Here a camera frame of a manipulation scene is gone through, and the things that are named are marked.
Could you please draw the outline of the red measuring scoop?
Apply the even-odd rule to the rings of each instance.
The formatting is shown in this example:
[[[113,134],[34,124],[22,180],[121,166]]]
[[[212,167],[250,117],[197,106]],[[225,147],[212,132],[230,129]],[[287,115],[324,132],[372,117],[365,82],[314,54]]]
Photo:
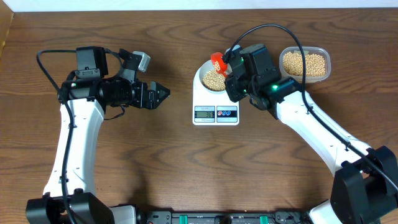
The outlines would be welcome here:
[[[228,65],[223,61],[223,54],[221,52],[215,52],[211,54],[210,58],[215,71],[226,78],[228,76],[226,73]]]

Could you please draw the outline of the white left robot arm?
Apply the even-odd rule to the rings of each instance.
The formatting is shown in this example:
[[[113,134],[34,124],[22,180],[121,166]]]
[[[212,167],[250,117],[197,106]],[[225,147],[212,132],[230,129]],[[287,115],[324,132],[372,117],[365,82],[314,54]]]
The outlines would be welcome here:
[[[95,157],[107,107],[156,109],[170,96],[159,83],[136,77],[145,72],[150,57],[97,46],[73,50],[77,68],[61,86],[61,130],[57,153],[43,196],[27,202],[29,223],[147,223],[144,212],[132,205],[105,205],[96,196]]]

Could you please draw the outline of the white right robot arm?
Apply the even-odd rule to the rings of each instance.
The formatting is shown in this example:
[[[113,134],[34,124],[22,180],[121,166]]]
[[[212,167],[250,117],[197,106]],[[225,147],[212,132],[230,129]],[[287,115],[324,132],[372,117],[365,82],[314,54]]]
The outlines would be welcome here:
[[[292,128],[322,158],[334,180],[331,197],[311,208],[312,223],[379,223],[397,209],[397,158],[386,146],[373,149],[333,121],[290,77],[281,78],[264,44],[228,49],[231,101],[250,97],[259,110]]]

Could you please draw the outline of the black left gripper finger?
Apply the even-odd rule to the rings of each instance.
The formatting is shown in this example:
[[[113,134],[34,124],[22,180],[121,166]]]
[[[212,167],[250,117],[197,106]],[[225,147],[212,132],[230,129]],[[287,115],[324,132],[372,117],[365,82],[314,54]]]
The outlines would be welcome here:
[[[170,90],[160,83],[151,82],[150,88],[151,90],[155,91],[156,96],[170,96]]]
[[[158,96],[155,96],[155,95],[151,96],[150,100],[149,100],[149,109],[150,110],[154,110],[154,109],[158,108],[160,106],[160,104],[164,100],[166,100],[168,97],[169,97],[169,95],[163,96],[163,97],[160,97],[160,98]]]

